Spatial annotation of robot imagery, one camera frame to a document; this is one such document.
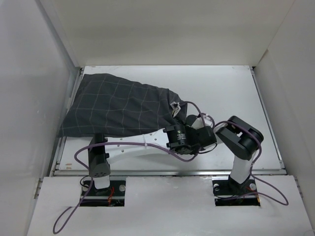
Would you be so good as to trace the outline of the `dark grey checked pillowcase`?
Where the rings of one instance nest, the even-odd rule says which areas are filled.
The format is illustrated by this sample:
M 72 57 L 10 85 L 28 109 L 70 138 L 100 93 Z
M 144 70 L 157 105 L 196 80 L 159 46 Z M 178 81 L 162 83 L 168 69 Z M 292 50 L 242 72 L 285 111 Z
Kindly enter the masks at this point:
M 172 102 L 178 94 L 112 74 L 86 74 L 58 131 L 58 137 L 109 137 L 147 134 L 182 124 L 187 106 L 173 117 Z

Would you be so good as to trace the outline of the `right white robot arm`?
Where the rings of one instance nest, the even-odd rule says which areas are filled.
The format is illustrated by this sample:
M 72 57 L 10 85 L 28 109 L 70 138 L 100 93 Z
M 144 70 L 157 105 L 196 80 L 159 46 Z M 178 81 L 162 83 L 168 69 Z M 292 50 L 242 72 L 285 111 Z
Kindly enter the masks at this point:
M 199 153 L 209 152 L 211 145 L 217 146 L 221 142 L 234 154 L 233 167 L 221 195 L 236 197 L 248 194 L 246 188 L 254 183 L 251 180 L 252 166 L 256 161 L 254 154 L 257 151 L 258 155 L 262 153 L 262 133 L 237 116 L 231 116 L 213 127 L 205 125 L 205 116 L 189 115 L 186 118 L 186 124 L 198 131 L 196 140 L 201 144 Z

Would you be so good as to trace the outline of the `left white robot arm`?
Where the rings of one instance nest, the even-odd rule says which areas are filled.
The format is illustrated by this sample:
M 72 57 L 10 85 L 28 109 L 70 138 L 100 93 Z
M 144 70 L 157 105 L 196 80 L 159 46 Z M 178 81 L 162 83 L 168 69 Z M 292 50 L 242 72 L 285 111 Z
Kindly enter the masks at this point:
M 217 139 L 210 126 L 195 129 L 186 125 L 169 126 L 158 131 L 123 137 L 106 138 L 95 134 L 88 147 L 89 176 L 94 180 L 93 189 L 100 195 L 110 190 L 110 164 L 124 158 L 169 154 L 182 162 L 191 162 Z

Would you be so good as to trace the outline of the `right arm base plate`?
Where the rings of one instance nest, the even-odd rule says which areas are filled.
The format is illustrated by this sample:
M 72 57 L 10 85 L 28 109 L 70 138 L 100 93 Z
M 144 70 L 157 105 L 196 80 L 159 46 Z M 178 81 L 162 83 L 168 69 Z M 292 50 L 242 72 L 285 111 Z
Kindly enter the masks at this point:
M 215 196 L 215 206 L 234 207 L 234 206 L 260 206 L 255 180 L 249 177 L 244 183 L 239 184 L 228 179 L 212 180 L 213 194 Z

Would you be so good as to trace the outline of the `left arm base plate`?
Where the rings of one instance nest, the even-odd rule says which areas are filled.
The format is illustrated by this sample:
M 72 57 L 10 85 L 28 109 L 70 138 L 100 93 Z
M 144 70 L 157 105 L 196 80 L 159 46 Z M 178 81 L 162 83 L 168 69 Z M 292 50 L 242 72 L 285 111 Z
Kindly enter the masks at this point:
M 83 199 L 80 203 L 81 207 L 123 207 L 125 205 L 125 180 L 110 180 L 109 187 L 102 189 L 95 188 L 93 183 L 86 197 L 83 197 L 89 188 L 90 182 L 89 179 L 80 181 L 80 199 Z

